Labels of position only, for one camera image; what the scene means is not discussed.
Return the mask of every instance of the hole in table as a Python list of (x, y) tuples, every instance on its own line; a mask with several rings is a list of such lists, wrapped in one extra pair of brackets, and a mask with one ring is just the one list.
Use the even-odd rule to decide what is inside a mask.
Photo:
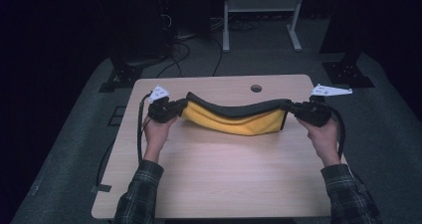
[(251, 86), (251, 91), (254, 93), (259, 93), (262, 91), (262, 87), (260, 85), (252, 85)]

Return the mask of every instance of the white table frame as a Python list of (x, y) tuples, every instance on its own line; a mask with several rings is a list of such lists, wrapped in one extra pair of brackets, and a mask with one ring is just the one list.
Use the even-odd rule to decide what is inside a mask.
[(296, 35), (299, 12), (303, 0), (224, 0), (223, 51), (230, 51), (229, 13), (233, 12), (280, 12), (293, 11), (292, 24), (287, 25), (289, 36), (296, 52), (302, 51), (301, 43)]

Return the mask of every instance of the wooden table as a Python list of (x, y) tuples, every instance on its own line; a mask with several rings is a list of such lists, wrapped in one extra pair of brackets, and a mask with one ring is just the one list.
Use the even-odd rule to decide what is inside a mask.
[[(139, 80), (134, 85), (92, 214), (112, 218), (136, 169), (136, 132), (141, 99), (161, 85), (170, 100), (188, 92), (220, 106), (272, 99), (307, 101), (314, 87), (305, 75)], [(260, 93), (252, 85), (262, 87)], [(148, 103), (145, 103), (144, 114)], [(156, 218), (250, 218), (329, 215), (320, 174), (322, 163), (307, 131), (288, 114), (282, 131), (241, 136), (179, 118), (170, 130), (159, 164)]]

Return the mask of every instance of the table leg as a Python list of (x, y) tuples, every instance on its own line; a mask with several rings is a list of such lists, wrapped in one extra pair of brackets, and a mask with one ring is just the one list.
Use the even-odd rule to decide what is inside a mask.
[(288, 27), (288, 32), (289, 32), (289, 36), (291, 37), (294, 49), (296, 52), (301, 52), (302, 51), (302, 46), (301, 43), (299, 42), (298, 36), (296, 35), (296, 25), (298, 23), (298, 18), (299, 18), (299, 12), (301, 11), (301, 6), (302, 6), (302, 1), (303, 0), (297, 0), (296, 1), (296, 6), (295, 6), (295, 12), (293, 15), (293, 20), (292, 20), (292, 24), (289, 24)]
[(224, 30), (223, 30), (223, 52), (230, 52), (229, 40), (229, 0), (224, 0)]

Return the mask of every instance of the controller cable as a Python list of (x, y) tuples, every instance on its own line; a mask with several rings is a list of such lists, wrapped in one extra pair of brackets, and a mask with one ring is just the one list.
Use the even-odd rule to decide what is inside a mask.
[[(338, 138), (338, 151), (337, 151), (337, 155), (338, 158), (341, 160), (343, 151), (344, 151), (344, 142), (345, 142), (345, 126), (344, 126), (344, 121), (339, 113), (338, 110), (334, 109), (333, 107), (330, 107), (332, 110), (332, 113), (334, 114), (335, 118), (337, 119), (337, 123), (338, 123), (338, 128), (339, 128), (339, 138)], [(369, 190), (366, 188), (365, 183), (363, 182), (363, 180), (357, 175), (357, 173), (355, 173), (353, 170), (351, 170), (351, 168), (349, 168), (349, 171), (351, 173), (351, 176), (356, 177), (358, 180), (358, 190), (360, 192), (365, 192), (366, 195), (369, 197), (369, 199), (372, 202), (375, 202), (369, 192)]]
[(149, 124), (149, 122), (151, 121), (151, 119), (142, 127), (142, 121), (143, 121), (143, 105), (145, 103), (145, 100), (147, 98), (149, 98), (149, 96), (151, 96), (152, 92), (150, 92), (149, 94), (145, 95), (142, 98), (142, 101), (140, 101), (139, 103), (139, 112), (138, 112), (138, 116), (137, 116), (137, 161), (139, 163), (142, 162), (142, 134), (143, 131), (145, 130), (146, 126)]

